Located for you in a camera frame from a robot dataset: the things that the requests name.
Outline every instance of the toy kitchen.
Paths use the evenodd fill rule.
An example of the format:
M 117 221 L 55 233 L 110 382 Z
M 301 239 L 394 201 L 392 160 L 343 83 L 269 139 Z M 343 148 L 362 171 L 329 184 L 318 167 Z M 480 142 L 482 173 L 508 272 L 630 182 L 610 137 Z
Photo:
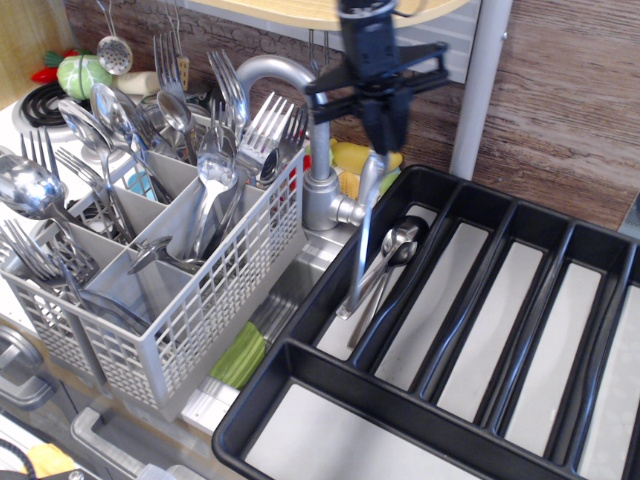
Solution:
M 144 2 L 66 2 L 104 38 L 0 111 L 3 478 L 640 478 L 638 240 L 472 181 L 512 2 Z M 456 47 L 398 32 L 465 5 L 449 172 L 401 165 Z

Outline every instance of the green sponge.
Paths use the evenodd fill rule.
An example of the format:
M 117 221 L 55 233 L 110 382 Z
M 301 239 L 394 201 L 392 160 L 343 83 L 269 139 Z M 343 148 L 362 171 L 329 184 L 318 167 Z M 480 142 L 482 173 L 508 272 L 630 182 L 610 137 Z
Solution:
M 253 323 L 247 322 L 209 375 L 241 390 L 264 359 L 265 352 L 265 339 Z

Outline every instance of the silver faucet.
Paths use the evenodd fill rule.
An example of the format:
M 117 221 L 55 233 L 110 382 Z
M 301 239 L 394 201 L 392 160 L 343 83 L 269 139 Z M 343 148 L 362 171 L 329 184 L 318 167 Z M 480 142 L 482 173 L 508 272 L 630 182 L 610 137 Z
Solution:
M 316 77 L 304 66 L 277 55 L 261 55 L 245 61 L 237 70 L 240 85 L 247 101 L 253 84 L 261 78 L 278 78 L 288 82 L 304 96 L 309 109 L 311 97 L 305 94 L 305 87 Z M 317 104 L 326 104 L 324 93 L 315 95 Z M 351 282 L 351 300 L 357 302 L 360 296 L 360 282 L 364 273 L 369 241 L 371 210 L 378 195 L 380 182 L 386 174 L 388 157 L 372 151 L 360 177 L 358 198 L 360 203 L 340 193 L 340 183 L 335 170 L 331 168 L 330 122 L 316 125 L 310 116 L 311 169 L 305 174 L 302 190 L 302 221 L 311 230 L 329 230 L 339 223 L 362 225 L 358 258 Z

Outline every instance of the wooden wall panel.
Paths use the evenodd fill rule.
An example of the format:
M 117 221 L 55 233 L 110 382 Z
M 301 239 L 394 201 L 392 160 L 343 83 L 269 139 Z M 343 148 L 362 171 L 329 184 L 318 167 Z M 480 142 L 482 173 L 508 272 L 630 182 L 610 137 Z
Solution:
M 92 0 L 65 0 L 81 46 L 106 25 Z M 304 42 L 181 10 L 194 76 L 212 80 L 208 50 L 234 65 L 261 53 L 307 62 Z M 114 0 L 118 33 L 133 42 L 135 68 L 153 68 L 152 36 L 168 28 L 156 0 Z M 617 228 L 640 188 L 640 10 L 637 2 L 515 0 L 474 180 L 567 214 Z M 339 58 L 332 52 L 332 61 Z M 255 103 L 275 88 L 261 81 Z M 464 87 L 412 104 L 405 163 L 447 170 Z M 332 124 L 340 140 L 365 142 L 354 119 Z

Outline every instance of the spoon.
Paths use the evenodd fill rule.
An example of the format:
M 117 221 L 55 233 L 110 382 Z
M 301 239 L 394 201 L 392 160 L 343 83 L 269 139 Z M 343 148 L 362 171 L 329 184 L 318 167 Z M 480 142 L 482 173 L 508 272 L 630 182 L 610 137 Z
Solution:
M 86 226 L 64 208 L 63 183 L 46 168 L 18 155 L 0 156 L 0 200 L 34 220 L 53 220 L 73 238 L 69 224 Z
M 190 229 L 193 234 L 188 236 L 185 244 L 185 258 L 202 258 L 212 237 L 226 227 L 229 216 L 233 214 L 235 205 L 232 204 L 235 203 L 241 175 L 236 172 L 235 157 L 226 153 L 224 141 L 222 126 L 212 125 L 198 151 L 198 178 L 204 191 L 193 219 L 195 228 Z M 211 210 L 218 220 L 215 229 L 206 228 L 210 223 L 207 220 Z
M 393 255 L 391 255 L 389 263 L 387 263 L 387 265 L 385 266 L 384 272 L 378 280 L 378 287 L 373 293 L 373 297 L 371 297 L 371 300 L 369 301 L 365 311 L 362 312 L 362 315 L 360 316 L 360 319 L 356 324 L 356 328 L 353 330 L 353 333 L 351 334 L 351 337 L 347 342 L 347 347 L 351 349 L 355 348 L 355 346 L 358 344 L 358 341 L 360 340 L 360 337 L 362 336 L 362 333 L 364 332 L 364 329 L 367 327 L 367 325 L 369 325 L 369 323 L 373 319 L 373 316 L 378 311 L 380 300 L 382 300 L 382 294 L 387 289 L 389 280 L 391 280 L 391 270 L 409 263 L 415 255 L 417 249 L 418 242 L 405 242 L 400 245 L 400 247 Z
M 407 215 L 398 220 L 382 240 L 382 247 L 380 248 L 382 261 L 371 269 L 362 279 L 360 285 L 361 293 L 358 302 L 353 309 L 349 309 L 351 295 L 347 296 L 338 307 L 336 315 L 343 320 L 348 319 L 351 314 L 357 310 L 358 306 L 360 306 L 362 300 L 367 296 L 371 288 L 380 280 L 380 277 L 384 274 L 385 268 L 392 256 L 396 253 L 396 250 L 404 243 L 413 242 L 418 235 L 422 235 L 427 230 L 429 230 L 429 226 L 420 217 Z
M 124 208 L 113 189 L 111 172 L 109 171 L 109 157 L 115 148 L 109 135 L 104 131 L 98 120 L 77 103 L 63 99 L 58 102 L 58 109 L 65 122 L 76 137 L 89 149 L 98 154 L 102 166 L 102 176 L 107 191 L 106 202 L 109 216 L 127 242 L 133 241 L 134 230 Z
M 132 113 L 136 113 L 135 109 L 133 112 L 127 113 L 127 109 L 123 107 L 114 90 L 103 83 L 96 83 L 91 87 L 91 110 L 109 133 L 113 133 L 114 136 L 121 137 L 124 140 L 126 150 L 128 150 L 127 153 L 142 166 L 149 178 L 156 199 L 164 204 L 171 203 L 173 201 L 172 195 L 158 180 L 158 176 L 147 162 L 146 154 L 149 149 L 140 138 L 140 134 L 133 125 L 130 116 Z M 137 153 L 131 149 L 134 144 L 139 147 Z
M 175 258 L 167 251 L 167 247 L 171 243 L 172 238 L 173 237 L 171 237 L 171 235 L 167 235 L 166 237 L 161 237 L 157 240 L 153 240 L 152 242 L 140 245 L 141 248 L 133 261 L 133 264 L 129 267 L 128 274 L 133 275 L 138 273 L 154 261 L 166 262 L 187 273 L 197 273 L 198 270 L 200 270 L 200 267 L 204 265 L 204 262 L 202 260 L 178 260 Z
M 189 110 L 186 103 L 164 90 L 160 90 L 156 98 L 158 107 L 160 107 L 160 111 L 167 123 L 184 137 L 189 163 L 194 166 L 197 165 L 198 157 L 193 146 L 192 137 L 196 122 L 191 115 L 191 110 Z

